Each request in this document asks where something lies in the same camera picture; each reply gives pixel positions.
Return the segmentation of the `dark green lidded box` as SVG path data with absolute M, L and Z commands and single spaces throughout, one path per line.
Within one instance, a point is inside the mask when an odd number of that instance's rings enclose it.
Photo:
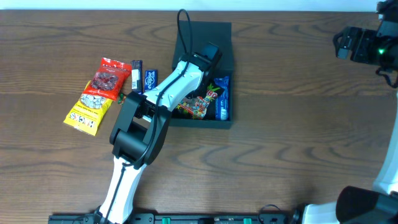
M 229 129 L 233 124 L 233 82 L 234 82 L 234 53 L 231 40 L 232 25 L 230 22 L 204 22 L 193 21 L 193 51 L 201 52 L 207 43 L 215 44 L 222 53 L 216 66 L 213 78 L 229 78 L 228 83 L 228 107 L 220 116 L 211 115 L 203 120 L 183 119 L 174 113 L 170 121 L 171 126 L 186 128 L 213 128 Z

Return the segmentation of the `long blue cookie pack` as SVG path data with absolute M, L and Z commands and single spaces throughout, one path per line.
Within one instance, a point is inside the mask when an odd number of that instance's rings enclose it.
M 226 121 L 229 117 L 229 77 L 216 78 L 214 82 L 224 89 L 215 102 L 215 119 Z

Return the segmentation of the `Haribo candy bag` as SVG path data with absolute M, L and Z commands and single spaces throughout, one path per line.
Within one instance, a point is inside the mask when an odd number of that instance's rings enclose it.
M 197 96 L 185 97 L 175 108 L 175 116 L 183 119 L 215 119 L 216 99 L 224 91 L 223 87 L 210 82 Z

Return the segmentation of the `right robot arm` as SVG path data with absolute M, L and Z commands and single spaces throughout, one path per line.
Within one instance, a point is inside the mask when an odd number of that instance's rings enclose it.
M 376 75 L 397 89 L 389 74 L 397 71 L 397 0 L 379 1 L 377 30 L 346 27 L 333 38 L 337 58 L 376 65 Z M 397 223 L 397 128 L 370 190 L 347 186 L 337 201 L 296 209 L 291 223 Z

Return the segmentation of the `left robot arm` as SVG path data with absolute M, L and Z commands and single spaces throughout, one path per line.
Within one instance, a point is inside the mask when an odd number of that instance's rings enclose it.
M 173 110 L 188 94 L 205 86 L 221 56 L 218 46 L 207 43 L 199 53 L 185 53 L 153 90 L 128 94 L 109 137 L 114 170 L 107 196 L 94 213 L 95 223 L 129 219 L 140 178 L 164 145 Z

